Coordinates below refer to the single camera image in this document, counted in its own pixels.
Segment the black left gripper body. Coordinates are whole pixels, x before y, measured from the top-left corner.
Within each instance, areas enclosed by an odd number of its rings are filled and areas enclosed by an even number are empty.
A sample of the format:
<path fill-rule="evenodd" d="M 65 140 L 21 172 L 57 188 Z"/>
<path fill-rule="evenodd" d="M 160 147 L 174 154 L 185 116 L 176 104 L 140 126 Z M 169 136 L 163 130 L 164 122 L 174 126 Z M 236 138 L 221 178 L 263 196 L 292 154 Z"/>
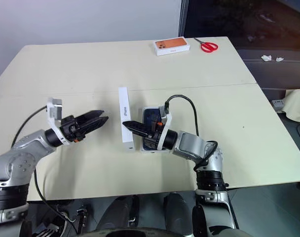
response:
<path fill-rule="evenodd" d="M 61 120 L 60 130 L 68 141 L 76 143 L 85 138 L 85 123 L 85 115 L 81 115 L 78 117 L 70 115 Z"/>

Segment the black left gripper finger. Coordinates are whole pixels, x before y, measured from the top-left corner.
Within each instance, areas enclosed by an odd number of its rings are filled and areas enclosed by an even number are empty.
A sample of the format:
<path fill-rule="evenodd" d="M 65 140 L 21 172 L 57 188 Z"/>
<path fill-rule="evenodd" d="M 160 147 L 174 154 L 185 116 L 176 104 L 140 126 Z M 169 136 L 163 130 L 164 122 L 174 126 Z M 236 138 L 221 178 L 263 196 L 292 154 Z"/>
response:
<path fill-rule="evenodd" d="M 83 118 L 79 121 L 78 132 L 84 136 L 103 126 L 108 119 L 109 117 Z"/>
<path fill-rule="evenodd" d="M 91 110 L 75 118 L 78 124 L 91 124 L 101 119 L 103 110 Z"/>

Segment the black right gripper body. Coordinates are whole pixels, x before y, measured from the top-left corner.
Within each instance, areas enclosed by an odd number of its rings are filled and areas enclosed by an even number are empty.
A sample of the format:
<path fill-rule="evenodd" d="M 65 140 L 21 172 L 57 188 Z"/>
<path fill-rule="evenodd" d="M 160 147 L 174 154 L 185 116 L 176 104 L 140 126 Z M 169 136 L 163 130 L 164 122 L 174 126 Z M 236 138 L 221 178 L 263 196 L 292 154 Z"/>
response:
<path fill-rule="evenodd" d="M 163 132 L 163 123 L 160 118 L 155 120 L 146 120 L 147 132 L 150 134 L 143 138 L 144 150 L 157 150 L 158 142 Z"/>

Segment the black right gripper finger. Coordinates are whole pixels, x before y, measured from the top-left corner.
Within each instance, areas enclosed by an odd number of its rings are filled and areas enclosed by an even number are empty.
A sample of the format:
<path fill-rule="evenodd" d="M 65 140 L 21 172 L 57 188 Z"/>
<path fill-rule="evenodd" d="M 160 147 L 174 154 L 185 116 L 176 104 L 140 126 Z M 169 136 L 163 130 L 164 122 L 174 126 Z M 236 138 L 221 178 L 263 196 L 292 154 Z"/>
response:
<path fill-rule="evenodd" d="M 130 120 L 124 121 L 122 124 L 135 135 L 148 138 L 153 136 L 153 132 L 143 123 Z"/>

